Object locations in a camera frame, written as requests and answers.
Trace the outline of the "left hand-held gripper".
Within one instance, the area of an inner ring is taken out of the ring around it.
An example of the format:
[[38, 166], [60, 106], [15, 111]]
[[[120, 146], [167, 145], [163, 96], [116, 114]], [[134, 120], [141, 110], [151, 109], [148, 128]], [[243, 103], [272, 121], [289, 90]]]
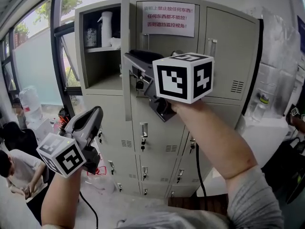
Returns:
[[47, 167], [62, 177], [70, 177], [79, 168], [95, 174], [101, 158], [92, 141], [102, 119], [102, 108], [95, 106], [74, 116], [57, 134], [49, 133], [36, 149]]

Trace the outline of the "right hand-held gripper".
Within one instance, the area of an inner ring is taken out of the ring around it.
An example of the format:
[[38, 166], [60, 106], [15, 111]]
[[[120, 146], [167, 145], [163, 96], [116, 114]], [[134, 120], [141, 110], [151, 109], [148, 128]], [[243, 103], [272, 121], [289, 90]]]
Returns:
[[214, 84], [214, 58], [193, 52], [163, 57], [159, 53], [130, 50], [124, 61], [132, 74], [146, 82], [144, 95], [163, 122], [175, 112], [170, 101], [192, 104], [208, 95]]

